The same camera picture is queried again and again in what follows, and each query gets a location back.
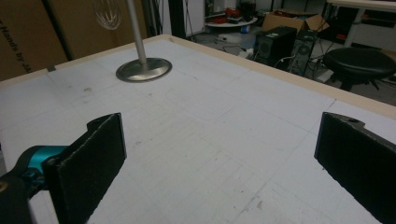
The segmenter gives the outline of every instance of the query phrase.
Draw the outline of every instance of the cardboard panel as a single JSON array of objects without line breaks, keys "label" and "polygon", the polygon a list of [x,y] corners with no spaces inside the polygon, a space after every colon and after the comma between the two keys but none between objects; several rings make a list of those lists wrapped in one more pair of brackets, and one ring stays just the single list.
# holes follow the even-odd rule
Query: cardboard panel
[{"label": "cardboard panel", "polygon": [[298,20],[294,18],[281,17],[273,14],[265,16],[264,23],[262,24],[262,29],[264,31],[272,30],[278,26],[289,26],[297,29],[297,32],[304,26],[303,20]]},{"label": "cardboard panel", "polygon": [[[299,12],[297,11],[286,9],[282,9],[282,11],[280,12],[283,13],[285,16],[278,16],[274,12],[271,12],[270,14],[265,16],[264,22],[262,24],[262,29],[264,31],[274,29],[277,26],[289,26],[296,28],[297,31],[300,31],[301,29],[310,29],[319,32],[329,28],[329,24],[320,15],[312,16],[312,13],[308,12],[302,12],[299,14]],[[297,16],[307,18],[305,20],[294,18]]]},{"label": "cardboard panel", "polygon": [[[134,33],[125,0],[120,4],[122,19],[116,30],[103,28],[96,20],[92,0],[44,0],[53,14],[65,51],[74,60],[134,42]],[[141,0],[134,0],[142,38],[147,37]]]},{"label": "cardboard panel", "polygon": [[67,62],[40,0],[0,1],[0,81]]}]

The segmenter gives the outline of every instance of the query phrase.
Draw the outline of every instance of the chair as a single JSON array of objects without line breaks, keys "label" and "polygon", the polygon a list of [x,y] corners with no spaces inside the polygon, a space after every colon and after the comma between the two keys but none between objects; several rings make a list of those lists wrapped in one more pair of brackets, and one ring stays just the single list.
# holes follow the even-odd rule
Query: chair
[{"label": "chair", "polygon": [[323,62],[333,71],[332,80],[342,82],[340,89],[344,91],[369,83],[379,90],[375,80],[396,73],[396,62],[377,49],[334,49],[325,54]]}]

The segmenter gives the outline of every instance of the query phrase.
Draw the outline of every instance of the white table surface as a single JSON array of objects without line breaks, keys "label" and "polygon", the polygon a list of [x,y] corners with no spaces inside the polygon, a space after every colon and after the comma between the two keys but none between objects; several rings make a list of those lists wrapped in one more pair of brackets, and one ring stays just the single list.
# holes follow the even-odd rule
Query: white table surface
[{"label": "white table surface", "polygon": [[396,11],[396,2],[375,0],[327,0],[328,3],[342,7],[357,7],[379,11]]},{"label": "white table surface", "polygon": [[[117,80],[137,58],[127,46],[0,83],[7,168],[28,147],[68,146],[90,120],[121,112],[128,158],[88,223],[378,223],[314,151],[323,111],[396,143],[394,106],[166,35],[145,49],[170,74]],[[31,205],[38,223],[57,223],[46,191]]]}]

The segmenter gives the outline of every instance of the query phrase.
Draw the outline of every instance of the black equipment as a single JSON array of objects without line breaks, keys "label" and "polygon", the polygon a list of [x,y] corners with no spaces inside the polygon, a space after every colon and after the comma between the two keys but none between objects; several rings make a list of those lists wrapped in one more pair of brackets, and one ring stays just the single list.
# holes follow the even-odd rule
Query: black equipment
[{"label": "black equipment", "polygon": [[396,223],[396,146],[364,123],[323,113],[315,158],[381,223]]},{"label": "black equipment", "polygon": [[279,26],[267,32],[256,35],[255,62],[263,63],[276,68],[285,67],[283,58],[290,56],[297,34],[296,28]]},{"label": "black equipment", "polygon": [[69,147],[25,150],[0,177],[2,223],[36,223],[29,200],[48,189],[59,223],[86,223],[126,158],[119,114],[94,119]]},{"label": "black equipment", "polygon": [[294,48],[291,52],[291,55],[294,55],[294,59],[289,62],[288,71],[290,73],[304,77],[317,37],[318,32],[313,30],[301,30],[297,34]]}]

